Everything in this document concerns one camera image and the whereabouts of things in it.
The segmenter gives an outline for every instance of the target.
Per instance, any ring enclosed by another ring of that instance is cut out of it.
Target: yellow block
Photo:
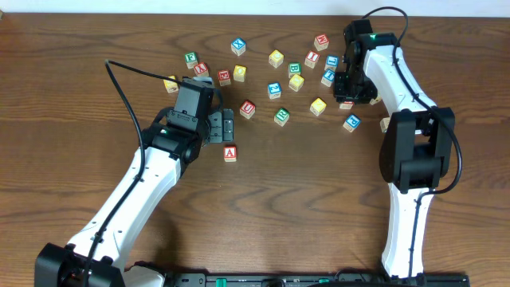
[[[169,76],[169,78],[175,80],[175,76]],[[177,92],[179,90],[179,86],[177,85],[177,83],[174,83],[173,81],[163,80],[163,83],[165,83],[165,88],[167,88],[167,92]]]
[[[296,87],[301,87],[301,85],[304,83],[304,78],[300,75],[294,75],[292,76],[292,79],[290,79],[290,82]]]
[[[326,103],[324,103],[320,98],[317,98],[317,100],[313,101],[312,107],[318,114],[321,114],[326,108]]]
[[[246,67],[241,65],[236,65],[233,68],[233,79],[236,81],[245,81],[246,77]]]
[[[284,54],[280,53],[278,50],[274,50],[269,55],[269,64],[273,67],[278,68],[284,62]]]

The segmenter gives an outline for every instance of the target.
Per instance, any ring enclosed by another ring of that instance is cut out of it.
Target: wooden table
[[[355,106],[342,128],[324,58],[341,56],[353,17],[6,14],[0,22],[0,285],[33,284],[46,242],[60,246],[98,211],[137,147],[135,131],[104,69],[110,58],[163,75],[192,76],[184,53],[219,69],[248,67],[245,83],[222,88],[235,116],[238,161],[204,148],[162,200],[131,252],[162,267],[226,272],[375,269],[386,242],[389,191],[379,173],[383,104]],[[400,33],[401,18],[373,18]],[[287,64],[304,61],[313,38],[331,44],[304,87],[288,87]],[[236,37],[247,41],[237,57]],[[411,18],[407,63],[429,97],[451,107],[464,152],[457,188],[434,198],[426,228],[427,272],[466,272],[473,286],[510,285],[510,21]],[[279,49],[284,65],[268,55]],[[172,105],[160,80],[114,68],[142,126]],[[269,100],[267,84],[283,96]],[[328,107],[309,111],[320,96]],[[239,116],[245,99],[257,105]],[[278,108],[291,112],[281,128]],[[442,180],[445,186],[456,168]]]

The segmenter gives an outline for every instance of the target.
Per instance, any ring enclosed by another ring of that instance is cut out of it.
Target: block face
[[[169,78],[176,80],[175,76],[169,76]],[[163,80],[163,83],[165,84],[165,88],[167,89],[168,93],[177,92],[179,90],[179,85],[173,81]]]
[[[194,73],[197,75],[197,77],[208,77],[209,76],[209,69],[207,68],[205,63],[200,63],[193,67]]]
[[[310,51],[304,59],[304,64],[313,69],[316,67],[317,62],[319,61],[319,57],[320,56],[318,53]]]
[[[301,87],[303,87],[303,83],[304,83],[304,78],[300,75],[294,75],[292,76],[292,78],[290,79],[290,81],[288,82],[288,86],[294,90],[294,91],[299,91]]]
[[[381,132],[386,133],[388,127],[390,126],[390,118],[387,117],[382,119],[379,124],[381,125]]]
[[[269,55],[269,64],[271,64],[273,67],[278,68],[283,63],[284,63],[284,54],[280,53],[280,51],[274,50]]]
[[[189,52],[184,54],[184,60],[186,61],[186,65],[188,69],[192,69],[198,64],[197,54],[195,52]]]
[[[281,86],[280,83],[272,83],[268,85],[268,94],[269,99],[276,99],[281,96]]]
[[[239,112],[242,116],[249,120],[255,114],[255,104],[247,100],[241,105]]]
[[[225,159],[226,162],[237,161],[236,147],[224,147],[223,148],[223,159]]]
[[[361,120],[357,116],[350,115],[345,120],[345,123],[343,123],[343,127],[347,129],[349,132],[352,132],[359,126],[359,123],[361,123]]]
[[[354,106],[354,102],[343,102],[343,103],[340,103],[340,108],[341,109],[351,109],[352,106]]]
[[[236,65],[233,68],[233,79],[236,81],[245,81],[247,68],[241,65]]]
[[[375,99],[372,99],[370,100],[370,104],[371,105],[374,105],[374,104],[377,104],[378,102],[380,102],[382,99],[382,97],[378,94],[377,97]]]
[[[241,56],[246,51],[246,42],[244,42],[241,38],[237,38],[233,40],[230,47],[232,48],[232,52],[238,56]]]
[[[331,71],[330,69],[327,69],[326,72],[324,72],[324,75],[322,76],[322,80],[320,82],[327,85],[328,87],[331,87],[334,79],[335,72]]]
[[[294,75],[301,74],[301,64],[300,63],[290,63],[288,64],[288,78],[291,78]]]
[[[283,127],[288,119],[290,118],[290,113],[284,109],[284,108],[281,108],[280,110],[278,110],[277,114],[274,116],[274,121],[279,124],[281,127]]]
[[[315,41],[313,42],[313,45],[316,47],[317,51],[324,50],[329,45],[329,39],[326,36],[326,34],[322,34],[316,37]]]
[[[337,56],[326,57],[326,65],[324,66],[324,70],[330,69],[331,71],[335,72],[339,62],[340,58]]]
[[[325,109],[326,103],[324,103],[324,101],[321,100],[320,98],[314,100],[312,105],[310,106],[310,111],[313,112],[313,114],[316,116],[319,116],[321,113],[323,113]]]
[[[219,80],[221,86],[230,85],[229,70],[218,71],[218,80]]]

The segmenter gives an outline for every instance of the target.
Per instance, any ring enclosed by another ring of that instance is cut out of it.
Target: blue block
[[[236,49],[241,49],[242,47],[244,47],[246,45],[246,43],[241,38],[237,38],[237,39],[233,40],[232,45]]]
[[[269,93],[275,94],[281,92],[281,86],[279,83],[272,83],[268,85]]]
[[[350,115],[345,122],[352,128],[357,128],[361,120],[355,115]]]
[[[323,77],[328,81],[333,81],[335,79],[335,72],[327,69],[326,72],[324,72]]]
[[[326,58],[326,65],[338,66],[339,58],[337,56],[328,56]]]

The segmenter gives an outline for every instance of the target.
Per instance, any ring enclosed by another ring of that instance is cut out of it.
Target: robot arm
[[[138,173],[140,152],[140,149],[136,151],[126,175],[99,212],[69,240],[68,245],[75,246],[76,254],[84,257],[88,255],[94,235]],[[143,173],[143,180],[140,180],[113,216],[93,257],[96,261],[104,257],[110,258],[112,266],[120,270],[124,269],[133,243],[152,211],[181,175],[180,159],[172,159],[169,152],[154,147],[149,147],[144,152],[146,171]]]
[[[390,188],[390,224],[382,266],[390,278],[408,278],[409,274],[416,277],[423,273],[422,243],[432,195],[419,200],[421,204],[417,205],[417,201],[420,195],[437,187],[448,171],[451,139],[427,108],[414,99],[398,74],[393,59],[397,38],[392,33],[373,33],[369,20],[362,19],[347,26],[344,37],[347,69],[335,75],[337,101],[365,104],[380,96],[390,115],[379,154],[380,170]],[[420,100],[452,127],[451,109],[437,108],[426,96],[407,68],[400,47],[396,48],[395,56],[396,65]],[[430,140],[415,145],[416,135],[429,136]]]
[[[164,108],[151,126],[141,131],[143,146],[99,212],[65,248],[48,243],[41,251],[36,260],[34,286],[81,285],[80,270],[87,270],[87,257],[103,224],[107,225],[93,253],[88,285],[163,285],[165,277],[150,268],[134,266],[124,272],[131,248],[161,198],[177,183],[188,164],[198,158],[202,143],[233,140],[233,111],[221,112],[219,94],[220,105],[211,108],[214,93],[219,93],[212,79],[184,78],[180,84],[175,107]],[[163,117],[166,124],[159,122]],[[143,176],[118,210],[112,212],[139,174],[141,152],[146,159]]]

